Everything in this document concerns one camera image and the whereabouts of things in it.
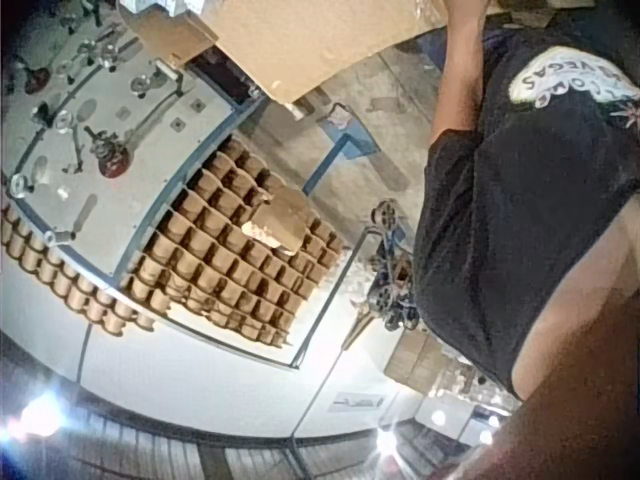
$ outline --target person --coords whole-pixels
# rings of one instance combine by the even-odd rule
[[[488,3],[445,0],[414,283],[433,333],[524,404],[452,478],[633,478],[609,474],[640,462],[640,88],[553,29],[509,32],[487,69]]]

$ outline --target black t-shirt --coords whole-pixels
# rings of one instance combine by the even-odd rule
[[[575,40],[511,41],[479,131],[431,147],[414,270],[427,325],[514,393],[533,322],[640,191],[640,89]]]

